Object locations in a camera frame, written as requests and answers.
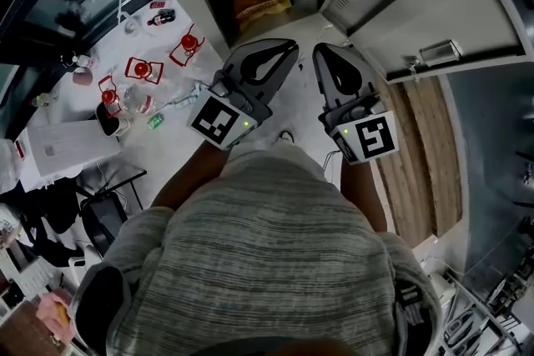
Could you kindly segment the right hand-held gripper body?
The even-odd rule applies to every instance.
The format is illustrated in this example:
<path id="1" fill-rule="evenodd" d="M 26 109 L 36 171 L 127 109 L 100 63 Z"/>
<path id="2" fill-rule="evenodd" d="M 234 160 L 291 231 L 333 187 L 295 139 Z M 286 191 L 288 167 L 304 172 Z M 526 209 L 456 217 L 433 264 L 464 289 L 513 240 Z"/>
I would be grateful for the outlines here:
<path id="1" fill-rule="evenodd" d="M 333 110 L 319 120 L 350 165 L 397 151 L 395 115 L 385 110 L 379 93 L 371 93 Z"/>

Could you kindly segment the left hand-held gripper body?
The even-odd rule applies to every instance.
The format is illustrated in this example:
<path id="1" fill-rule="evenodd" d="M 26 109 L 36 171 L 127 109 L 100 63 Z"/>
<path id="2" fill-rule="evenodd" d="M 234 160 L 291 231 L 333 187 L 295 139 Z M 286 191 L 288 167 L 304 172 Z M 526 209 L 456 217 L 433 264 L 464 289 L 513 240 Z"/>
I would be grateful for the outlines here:
<path id="1" fill-rule="evenodd" d="M 232 148 L 272 116 L 273 81 L 272 73 L 253 79 L 219 70 L 213 83 L 200 92 L 187 126 L 216 148 Z"/>

